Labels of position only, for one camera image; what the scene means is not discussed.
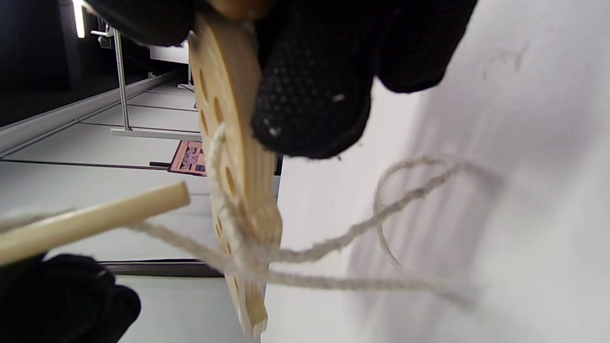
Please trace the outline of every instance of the hole in wooden board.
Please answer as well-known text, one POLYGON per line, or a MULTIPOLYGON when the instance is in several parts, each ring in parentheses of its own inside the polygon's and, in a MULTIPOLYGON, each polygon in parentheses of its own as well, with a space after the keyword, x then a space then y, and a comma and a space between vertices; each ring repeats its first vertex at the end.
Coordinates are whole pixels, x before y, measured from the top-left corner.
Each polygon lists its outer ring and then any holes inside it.
POLYGON ((199 87, 201 88, 201 95, 207 105, 207 87, 206 80, 203 78, 203 70, 199 69, 199 87))
POLYGON ((222 108, 220 108, 220 101, 218 101, 218 98, 214 98, 214 114, 216 115, 216 120, 218 121, 218 124, 222 123, 224 120, 224 116, 223 110, 222 108))
POLYGON ((207 123, 206 123, 206 116, 203 114, 202 110, 199 110, 199 115, 201 116, 201 125, 203 126, 203 133, 207 134, 207 123))
POLYGON ((231 170, 229 169, 229 167, 226 167, 224 172, 226 173, 226 176, 227 176, 227 183, 229 184, 229 190, 231 191, 231 194, 235 194, 235 191, 237 189, 235 187, 235 181, 233 180, 233 175, 231 174, 231 170))

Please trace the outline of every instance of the black glove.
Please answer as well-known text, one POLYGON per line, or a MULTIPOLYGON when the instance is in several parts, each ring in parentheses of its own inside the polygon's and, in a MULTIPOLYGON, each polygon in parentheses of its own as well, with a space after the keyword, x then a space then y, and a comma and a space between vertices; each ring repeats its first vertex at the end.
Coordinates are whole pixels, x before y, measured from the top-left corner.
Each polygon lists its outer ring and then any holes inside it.
POLYGON ((0 268, 0 342, 117 343, 138 295, 90 258, 36 256, 0 268))
MULTIPOLYGON (((112 26, 150 45, 179 45, 203 0, 88 0, 112 26)), ((476 0, 279 0, 257 23, 252 128, 277 153, 336 156, 354 144, 377 76, 409 93, 437 85, 476 0)))

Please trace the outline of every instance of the pink poster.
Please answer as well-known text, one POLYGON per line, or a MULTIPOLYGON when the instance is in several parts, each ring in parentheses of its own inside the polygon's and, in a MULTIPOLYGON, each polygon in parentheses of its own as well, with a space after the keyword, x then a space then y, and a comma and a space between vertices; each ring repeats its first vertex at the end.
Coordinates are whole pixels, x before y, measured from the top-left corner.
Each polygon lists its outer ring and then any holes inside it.
POLYGON ((180 141, 168 171, 206 176, 206 156, 203 153, 201 142, 180 141))

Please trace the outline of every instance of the wooden stick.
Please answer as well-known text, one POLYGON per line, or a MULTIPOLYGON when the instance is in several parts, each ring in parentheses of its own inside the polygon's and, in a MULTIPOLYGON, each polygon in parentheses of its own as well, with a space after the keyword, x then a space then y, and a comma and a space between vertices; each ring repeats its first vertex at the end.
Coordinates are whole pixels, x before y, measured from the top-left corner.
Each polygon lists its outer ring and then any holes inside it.
POLYGON ((0 266, 137 223, 190 203, 184 182, 135 197, 57 215, 0 234, 0 266))

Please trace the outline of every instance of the gloved finger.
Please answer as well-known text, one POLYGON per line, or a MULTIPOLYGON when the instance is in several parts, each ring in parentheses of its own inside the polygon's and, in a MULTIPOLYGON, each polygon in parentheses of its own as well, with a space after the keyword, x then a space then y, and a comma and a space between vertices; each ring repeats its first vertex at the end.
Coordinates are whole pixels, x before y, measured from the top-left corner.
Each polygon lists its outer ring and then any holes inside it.
POLYGON ((289 156, 327 158, 355 143, 370 111, 377 52, 394 1, 292 0, 264 68, 252 127, 289 156))
POLYGON ((477 0, 400 2, 381 48, 378 76, 393 92, 418 92, 442 80, 477 0))

